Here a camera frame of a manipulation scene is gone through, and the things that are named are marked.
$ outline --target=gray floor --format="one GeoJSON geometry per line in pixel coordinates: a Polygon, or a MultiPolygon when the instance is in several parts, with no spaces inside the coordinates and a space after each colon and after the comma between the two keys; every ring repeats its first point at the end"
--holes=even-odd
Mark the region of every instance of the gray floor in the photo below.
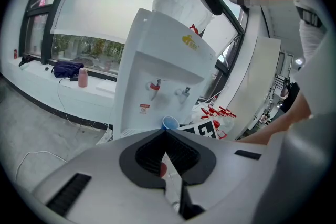
{"type": "MultiPolygon", "coordinates": [[[[94,146],[104,130],[76,127],[34,105],[0,77],[0,161],[10,180],[27,152],[50,151],[70,160],[94,146]]],[[[17,183],[28,191],[64,162],[48,153],[29,154],[17,183]]]]}

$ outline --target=cable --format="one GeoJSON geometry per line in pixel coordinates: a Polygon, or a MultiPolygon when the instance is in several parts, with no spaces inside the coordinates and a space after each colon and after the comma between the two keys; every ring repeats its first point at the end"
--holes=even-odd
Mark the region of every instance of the cable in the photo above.
{"type": "MultiPolygon", "coordinates": [[[[58,82],[58,86],[57,86],[57,95],[58,95],[58,99],[59,99],[59,101],[61,102],[61,105],[63,106],[64,113],[65,113],[65,117],[67,118],[68,122],[70,122],[73,126],[78,127],[77,125],[75,125],[75,124],[73,124],[71,121],[69,121],[69,119],[68,119],[68,114],[67,114],[67,112],[66,112],[66,110],[65,110],[65,107],[64,107],[64,105],[63,105],[63,103],[62,103],[61,97],[59,96],[59,85],[61,84],[61,81],[62,81],[63,79],[69,79],[69,78],[70,78],[70,77],[62,78],[62,79],[58,82]]],[[[91,127],[94,126],[96,123],[97,123],[97,121],[95,121],[91,126],[86,126],[86,127],[91,128],[91,127]]]]}
{"type": "Polygon", "coordinates": [[[216,95],[220,94],[222,91],[224,91],[225,87],[222,88],[218,93],[216,93],[214,96],[210,97],[208,100],[202,102],[202,104],[198,105],[197,107],[195,107],[193,110],[197,109],[198,107],[200,107],[201,105],[203,105],[203,103],[206,103],[207,101],[211,100],[213,97],[215,97],[216,95]]]}
{"type": "Polygon", "coordinates": [[[49,151],[29,151],[26,153],[26,155],[23,157],[22,161],[20,162],[19,166],[16,168],[16,172],[15,172],[15,179],[14,179],[14,183],[16,183],[16,179],[17,179],[17,175],[18,175],[18,172],[19,172],[19,169],[23,163],[23,161],[25,160],[25,158],[30,154],[30,153],[49,153],[51,154],[52,156],[55,156],[56,158],[59,158],[61,161],[67,163],[67,161],[57,155],[55,155],[54,153],[51,153],[49,151]]]}

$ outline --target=paper cup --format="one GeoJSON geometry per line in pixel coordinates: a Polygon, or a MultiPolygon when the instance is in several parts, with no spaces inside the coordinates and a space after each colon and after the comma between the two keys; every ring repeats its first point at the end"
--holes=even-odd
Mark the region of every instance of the paper cup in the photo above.
{"type": "Polygon", "coordinates": [[[162,119],[162,129],[167,130],[167,129],[177,129],[180,127],[180,124],[178,123],[177,119],[166,116],[162,119]]]}

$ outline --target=black strap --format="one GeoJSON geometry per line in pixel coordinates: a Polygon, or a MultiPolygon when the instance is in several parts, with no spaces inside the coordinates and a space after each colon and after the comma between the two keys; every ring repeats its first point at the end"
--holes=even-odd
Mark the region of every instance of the black strap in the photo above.
{"type": "Polygon", "coordinates": [[[317,28],[320,28],[322,26],[322,21],[314,12],[298,6],[296,7],[296,9],[298,10],[301,20],[304,20],[307,24],[317,28]]]}

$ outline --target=white cable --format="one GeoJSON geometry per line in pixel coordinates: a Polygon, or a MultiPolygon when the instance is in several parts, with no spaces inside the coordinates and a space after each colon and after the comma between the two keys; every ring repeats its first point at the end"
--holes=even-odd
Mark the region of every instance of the white cable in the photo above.
{"type": "MultiPolygon", "coordinates": [[[[62,81],[63,79],[61,79],[61,80],[58,82],[58,86],[57,86],[57,95],[58,95],[58,99],[59,99],[61,105],[63,106],[64,113],[65,113],[65,117],[67,118],[68,122],[70,122],[73,126],[78,127],[77,125],[75,125],[75,124],[73,124],[71,121],[69,121],[69,119],[68,119],[68,114],[67,114],[67,112],[66,112],[66,110],[65,110],[65,107],[64,107],[64,105],[63,105],[63,103],[62,103],[61,97],[59,96],[59,85],[61,84],[61,81],[62,81]]],[[[97,123],[97,121],[95,121],[91,126],[86,126],[86,127],[91,128],[91,127],[94,126],[96,123],[97,123]]]]}
{"type": "Polygon", "coordinates": [[[61,161],[67,163],[67,161],[57,155],[55,155],[54,153],[51,153],[49,151],[29,151],[26,153],[26,155],[23,157],[22,161],[20,162],[19,166],[16,168],[16,172],[15,172],[15,179],[14,179],[14,182],[16,183],[16,179],[17,179],[17,175],[18,175],[18,172],[19,172],[19,169],[23,163],[23,161],[25,160],[25,158],[30,154],[30,153],[49,153],[51,154],[52,156],[55,156],[56,158],[59,158],[61,161]]]}

